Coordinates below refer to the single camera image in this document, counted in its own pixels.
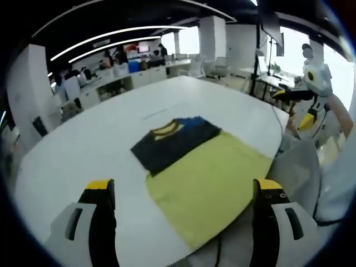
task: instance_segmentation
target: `desk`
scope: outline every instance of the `desk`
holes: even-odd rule
[[[43,244],[50,224],[92,180],[114,179],[116,253],[120,266],[168,266],[193,251],[179,238],[146,188],[146,170],[130,148],[173,118],[200,115],[273,158],[288,114],[241,92],[180,76],[122,95],[70,119],[22,160],[14,199]]]
[[[294,81],[291,78],[285,76],[280,76],[280,78],[274,76],[262,75],[258,77],[256,81],[266,83],[267,85],[277,88],[279,90],[284,89],[279,86],[280,83],[287,85],[289,88],[294,87]]]
[[[167,62],[166,63],[166,68],[174,68],[174,67],[180,67],[183,65],[188,65],[191,63],[191,60],[178,60],[178,61],[173,61],[173,62]],[[79,99],[82,101],[86,102],[86,98],[88,98],[88,105],[84,105],[83,109],[86,110],[88,108],[91,108],[92,106],[95,106],[100,103],[100,97],[97,93],[97,89],[104,86],[108,85],[109,83],[124,79],[124,78],[129,78],[131,77],[132,79],[135,79],[136,82],[132,83],[132,86],[134,88],[141,87],[142,85],[147,85],[149,83],[154,83],[157,81],[161,81],[166,79],[166,74],[163,74],[162,72],[157,73],[158,75],[155,75],[155,77],[149,78],[149,73],[150,72],[155,72],[155,70],[160,70],[159,68],[150,68],[145,71],[140,71],[140,72],[134,72],[134,73],[128,73],[123,76],[113,76],[109,75],[107,77],[102,77],[101,79],[98,79],[94,82],[91,82],[81,88],[81,93],[78,96]]]

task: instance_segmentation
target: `white cabinet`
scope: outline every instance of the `white cabinet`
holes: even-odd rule
[[[149,71],[139,71],[131,74],[132,86],[134,89],[140,88],[151,83]]]
[[[83,110],[87,110],[100,103],[100,97],[96,89],[87,90],[82,92],[79,97]]]
[[[167,79],[166,67],[156,67],[149,69],[151,83],[160,82]]]

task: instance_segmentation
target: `yellow t-shirt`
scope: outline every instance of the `yellow t-shirt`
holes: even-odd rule
[[[197,249],[226,228],[253,196],[272,160],[229,133],[190,151],[154,177],[147,188],[177,233]]]

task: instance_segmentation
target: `person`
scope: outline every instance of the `person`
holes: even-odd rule
[[[115,58],[117,59],[119,65],[128,63],[127,53],[125,52],[123,46],[118,46],[115,52]]]
[[[161,56],[162,58],[165,58],[165,56],[168,55],[167,48],[164,47],[161,43],[158,45],[161,48]]]
[[[55,94],[60,93],[62,91],[66,91],[61,75],[55,74],[55,83],[56,83]]]
[[[55,74],[55,95],[59,95],[60,99],[62,102],[65,102],[68,100],[66,88],[63,84],[63,79],[62,76],[59,74]]]
[[[72,78],[73,76],[78,76],[80,75],[80,72],[78,70],[73,70],[73,65],[69,65],[68,72],[65,74],[65,80],[68,80]]]
[[[105,68],[111,68],[113,66],[113,58],[110,55],[109,50],[105,50],[105,52],[104,52],[103,63],[104,63]]]

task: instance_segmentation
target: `t-shirt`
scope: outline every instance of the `t-shirt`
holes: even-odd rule
[[[201,117],[174,119],[131,150],[150,171],[150,196],[192,250],[241,214],[273,161]]]
[[[201,117],[174,119],[162,128],[150,131],[131,151],[151,175],[156,175],[217,136],[220,130]]]

